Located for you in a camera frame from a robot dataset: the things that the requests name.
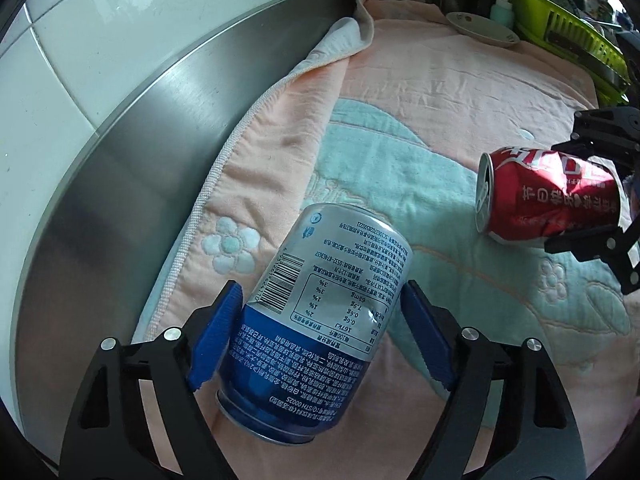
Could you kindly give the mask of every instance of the pink blanket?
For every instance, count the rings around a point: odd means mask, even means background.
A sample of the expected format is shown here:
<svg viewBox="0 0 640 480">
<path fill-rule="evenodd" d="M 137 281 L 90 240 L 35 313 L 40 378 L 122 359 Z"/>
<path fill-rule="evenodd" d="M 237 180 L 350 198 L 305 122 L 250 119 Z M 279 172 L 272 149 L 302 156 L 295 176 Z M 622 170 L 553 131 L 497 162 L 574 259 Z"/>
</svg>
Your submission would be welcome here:
<svg viewBox="0 0 640 480">
<path fill-rule="evenodd" d="M 147 338 L 181 326 L 228 279 L 245 295 L 252 290 L 297 218 L 338 98 L 375 105 L 431 150 L 472 170 L 480 153 L 500 146 L 548 148 L 566 140 L 573 112 L 596 107 L 583 70 L 531 44 L 509 51 L 478 43 L 448 27 L 435 6 L 359 2 L 356 40 L 341 49 L 321 44 L 258 101 L 225 145 L 196 202 Z M 522 130 L 534 140 L 524 140 Z M 238 255 L 222 273 L 212 270 L 202 250 L 221 218 L 233 219 L 234 232 L 246 235 L 250 256 Z M 255 244 L 254 232 L 260 234 Z M 589 470 L 615 445 L 632 413 L 638 303 L 627 298 L 632 333 L 599 352 L 589 373 L 558 367 Z M 252 480 L 406 478 L 444 407 L 388 336 L 344 418 L 306 446 L 276 446 L 239 429 L 218 411 L 215 391 L 215 380 L 203 386 L 196 395 L 200 407 L 238 477 Z M 179 470 L 148 387 L 145 408 L 162 464 Z M 491 436 L 492 430 L 481 430 L 468 469 L 482 465 Z"/>
</svg>

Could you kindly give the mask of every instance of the soda can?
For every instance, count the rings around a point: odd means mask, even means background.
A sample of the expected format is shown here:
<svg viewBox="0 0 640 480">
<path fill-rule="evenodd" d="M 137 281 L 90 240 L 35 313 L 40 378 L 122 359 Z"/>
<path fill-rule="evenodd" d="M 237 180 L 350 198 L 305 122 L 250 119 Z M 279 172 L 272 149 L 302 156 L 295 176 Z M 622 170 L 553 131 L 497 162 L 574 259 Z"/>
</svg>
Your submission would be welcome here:
<svg viewBox="0 0 640 480">
<path fill-rule="evenodd" d="M 407 280 L 412 250 L 349 205 L 299 216 L 232 330 L 218 404 L 239 426 L 296 445 L 338 423 Z"/>
<path fill-rule="evenodd" d="M 619 219 L 620 189 L 603 166 L 535 148 L 482 154 L 476 227 L 500 243 L 542 247 L 551 236 Z"/>
</svg>

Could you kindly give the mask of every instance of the soap bottle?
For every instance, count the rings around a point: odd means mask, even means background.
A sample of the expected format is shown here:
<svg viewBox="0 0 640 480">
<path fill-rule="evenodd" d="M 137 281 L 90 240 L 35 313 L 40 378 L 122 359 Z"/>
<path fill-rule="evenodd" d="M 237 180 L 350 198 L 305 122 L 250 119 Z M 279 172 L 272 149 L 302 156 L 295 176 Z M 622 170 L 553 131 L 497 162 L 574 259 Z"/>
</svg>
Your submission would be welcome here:
<svg viewBox="0 0 640 480">
<path fill-rule="evenodd" d="M 490 18 L 494 20 L 494 22 L 498 22 L 509 29 L 513 29 L 513 24 L 515 22 L 513 4 L 509 0 L 495 0 L 493 7 L 491 7 Z"/>
</svg>

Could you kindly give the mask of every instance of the blue gripper pad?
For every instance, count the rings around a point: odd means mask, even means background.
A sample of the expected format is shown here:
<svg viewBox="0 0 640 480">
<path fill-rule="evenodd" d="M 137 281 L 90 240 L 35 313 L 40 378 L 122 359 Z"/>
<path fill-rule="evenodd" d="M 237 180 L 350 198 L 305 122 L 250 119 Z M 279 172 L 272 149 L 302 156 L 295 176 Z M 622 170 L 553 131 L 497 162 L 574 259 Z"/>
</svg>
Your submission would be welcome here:
<svg viewBox="0 0 640 480">
<path fill-rule="evenodd" d="M 233 323 L 242 309 L 242 287 L 234 283 L 224 298 L 216 300 L 218 308 L 209 319 L 191 351 L 191 370 L 187 382 L 194 392 L 213 377 L 229 342 Z"/>
<path fill-rule="evenodd" d="M 447 341 L 445 335 L 440 331 L 436 319 L 424 303 L 428 300 L 420 296 L 411 285 L 405 285 L 400 293 L 402 314 L 411 329 L 431 377 L 451 391 L 458 380 L 458 375 L 452 366 L 452 341 Z M 457 323 L 455 323 L 453 316 L 449 312 L 443 314 L 450 316 L 450 320 L 443 320 L 449 326 L 443 328 L 455 330 Z"/>
</svg>

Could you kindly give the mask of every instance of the nutrition facts table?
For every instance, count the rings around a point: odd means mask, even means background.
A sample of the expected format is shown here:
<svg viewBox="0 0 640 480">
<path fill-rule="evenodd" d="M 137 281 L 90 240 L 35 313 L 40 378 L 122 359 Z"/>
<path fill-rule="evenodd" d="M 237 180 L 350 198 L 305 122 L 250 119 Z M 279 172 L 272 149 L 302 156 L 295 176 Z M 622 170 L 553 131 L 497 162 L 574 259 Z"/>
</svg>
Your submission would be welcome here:
<svg viewBox="0 0 640 480">
<path fill-rule="evenodd" d="M 369 354 L 389 307 L 362 292 L 311 273 L 291 320 L 327 336 L 326 344 Z"/>
</svg>

